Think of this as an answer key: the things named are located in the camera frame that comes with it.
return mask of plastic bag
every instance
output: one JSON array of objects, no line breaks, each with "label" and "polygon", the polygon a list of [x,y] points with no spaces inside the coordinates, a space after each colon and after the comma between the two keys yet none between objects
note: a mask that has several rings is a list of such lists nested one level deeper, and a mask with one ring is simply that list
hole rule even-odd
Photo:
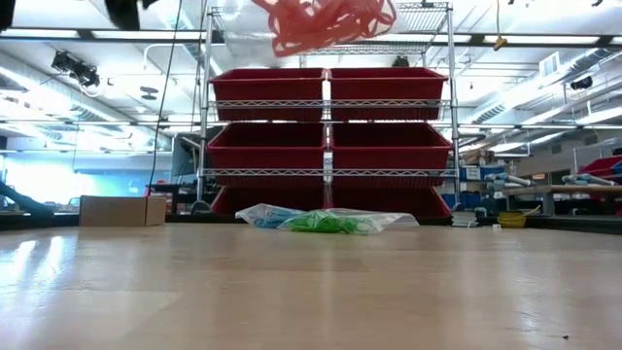
[{"label": "plastic bag", "polygon": [[388,33],[397,21],[392,1],[239,1],[222,15],[225,42],[238,63],[278,66],[280,57]]},{"label": "plastic bag", "polygon": [[306,212],[282,223],[280,229],[297,232],[371,234],[396,223],[416,227],[417,220],[405,213],[379,213],[351,209],[329,209]]},{"label": "plastic bag", "polygon": [[301,210],[258,204],[235,213],[235,218],[243,219],[256,228],[277,228],[288,219],[301,214],[304,214]]}]

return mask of wire shelving unit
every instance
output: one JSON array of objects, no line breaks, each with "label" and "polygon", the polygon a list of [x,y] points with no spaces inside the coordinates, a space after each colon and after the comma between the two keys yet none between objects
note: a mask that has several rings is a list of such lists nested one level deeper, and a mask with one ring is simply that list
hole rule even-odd
[{"label": "wire shelving unit", "polygon": [[[414,40],[378,40],[369,39],[354,43],[334,45],[329,48],[304,52],[304,55],[328,54],[425,54],[434,38],[447,22],[450,10],[446,2],[408,2],[395,4],[397,23],[400,34],[416,35]],[[230,14],[231,8],[214,7],[212,15],[214,28],[225,32],[224,14]]]},{"label": "wire shelving unit", "polygon": [[[205,176],[374,176],[374,177],[434,177],[451,178],[456,189],[456,201],[460,201],[460,168],[458,158],[458,113],[455,91],[455,50],[453,8],[447,2],[413,1],[396,4],[398,12],[398,34],[391,34],[349,44],[334,45],[325,49],[304,52],[300,57],[300,65],[304,66],[307,55],[328,54],[419,54],[425,56],[434,38],[447,27],[447,43],[449,52],[449,85],[450,100],[287,100],[287,101],[210,101],[209,86],[203,84],[203,106],[201,106],[201,148],[197,171],[197,196],[201,200]],[[212,7],[210,0],[206,2],[204,13],[206,20],[207,43],[212,42],[213,31],[225,35],[223,16],[230,14],[230,9]],[[204,66],[209,67],[211,46],[206,45],[203,56]],[[209,69],[205,69],[204,82],[209,82]],[[454,143],[454,166],[451,169],[209,169],[205,168],[206,128],[212,123],[215,111],[222,109],[278,109],[278,108],[322,108],[329,115],[332,108],[438,108],[449,110],[451,114],[452,140]]]}]

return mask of ceiling duct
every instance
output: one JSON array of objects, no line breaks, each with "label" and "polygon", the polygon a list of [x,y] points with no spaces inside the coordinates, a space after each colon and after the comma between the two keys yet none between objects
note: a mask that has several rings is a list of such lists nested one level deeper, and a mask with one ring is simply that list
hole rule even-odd
[{"label": "ceiling duct", "polygon": [[564,65],[558,73],[549,75],[544,79],[540,77],[539,73],[535,73],[525,82],[509,91],[497,94],[491,102],[477,108],[470,119],[473,123],[483,123],[516,106],[531,102],[542,95],[541,92],[538,93],[542,88],[553,84],[572,82],[594,65],[612,58],[617,53],[619,50],[594,49],[571,59],[570,63]]},{"label": "ceiling duct", "polygon": [[[72,116],[73,118],[80,119],[80,121],[130,121],[134,122],[130,116],[122,114],[105,104],[89,98],[87,96],[82,95],[82,93],[72,87],[69,87],[57,80],[50,79],[49,76],[44,73],[31,68],[20,62],[7,54],[0,52],[0,67],[15,73],[18,76],[23,77],[29,81],[34,82],[35,84],[43,85],[44,88],[49,90],[51,94],[62,95],[64,98],[67,98],[73,104],[72,111],[78,112],[78,116]],[[102,126],[110,129],[111,131],[119,131],[122,130],[118,126]],[[132,131],[144,133],[148,136],[149,139],[154,139],[156,137],[156,132],[153,129],[150,129],[145,126],[132,126]],[[164,150],[171,149],[171,140],[169,137],[160,135],[157,138],[158,147]]]}]

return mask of cord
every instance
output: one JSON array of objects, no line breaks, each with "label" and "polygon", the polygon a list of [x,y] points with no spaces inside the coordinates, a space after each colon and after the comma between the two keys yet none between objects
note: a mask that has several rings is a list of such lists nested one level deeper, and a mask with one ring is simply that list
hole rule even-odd
[{"label": "cord", "polygon": [[497,0],[497,37],[501,38],[501,0]]},{"label": "cord", "polygon": [[147,196],[152,194],[152,184],[154,183],[154,175],[156,174],[156,161],[157,161],[157,136],[159,135],[159,124],[162,122],[162,111],[164,110],[164,101],[166,100],[166,92],[168,91],[168,81],[171,75],[171,68],[173,67],[173,54],[175,53],[175,44],[177,41],[177,32],[179,31],[179,21],[182,16],[182,4],[184,0],[179,0],[179,8],[177,9],[177,18],[175,19],[175,31],[173,32],[173,41],[171,42],[171,54],[168,58],[168,66],[166,67],[166,80],[164,81],[164,91],[162,92],[162,100],[159,104],[159,111],[157,112],[157,123],[155,124],[155,139],[154,139],[154,164],[152,165],[152,174],[149,177],[149,187],[147,189]]},{"label": "cord", "polygon": [[[205,23],[205,17],[207,16],[206,11],[207,11],[207,6],[205,6],[205,1],[206,0],[201,0],[201,9],[203,9],[201,11],[201,22],[199,24],[199,32],[203,31],[203,24]],[[196,44],[198,45],[198,50],[199,52],[201,52],[201,36],[198,36],[198,40],[196,42]],[[196,71],[194,72],[194,92],[192,94],[192,119],[190,121],[190,133],[193,132],[194,129],[194,112],[195,112],[195,108],[196,108],[196,87],[199,86],[199,82],[200,82],[200,74],[201,74],[201,57],[199,56],[198,60],[196,61]],[[201,91],[198,92],[198,105],[201,106],[201,102],[202,102],[202,96],[201,96]]]},{"label": "cord", "polygon": [[[41,83],[37,86],[37,88],[38,88],[38,87],[42,87],[42,86],[44,86],[45,84],[47,84],[47,83],[51,82],[52,80],[54,80],[54,79],[56,79],[56,78],[58,78],[58,77],[60,77],[61,75],[64,75],[64,74],[65,74],[65,73],[57,73],[57,74],[53,74],[53,75],[51,75],[49,78],[47,78],[47,79],[45,79],[43,82],[41,82]],[[32,91],[32,88],[27,88],[25,91],[22,91],[21,93],[27,93],[27,92],[30,92],[30,91]]]}]

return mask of metal shelf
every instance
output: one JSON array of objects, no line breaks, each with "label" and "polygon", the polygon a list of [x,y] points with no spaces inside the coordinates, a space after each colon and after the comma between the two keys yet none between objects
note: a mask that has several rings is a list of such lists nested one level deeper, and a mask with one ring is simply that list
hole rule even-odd
[{"label": "metal shelf", "polygon": [[203,169],[203,176],[374,176],[455,178],[454,169]]},{"label": "metal shelf", "polygon": [[[398,3],[396,9],[397,22],[394,28],[398,27],[399,29],[397,36],[414,34],[418,36],[415,40],[412,38],[396,40],[395,35],[391,36],[391,40],[385,40],[388,37],[380,36],[376,39],[347,45],[334,45],[301,54],[423,54],[430,48],[436,35],[445,26],[449,3],[426,1]],[[222,15],[231,13],[234,11],[229,8],[213,8],[214,24],[217,30],[225,32]]]},{"label": "metal shelf", "polygon": [[449,108],[449,100],[210,101],[210,109],[248,108]]}]

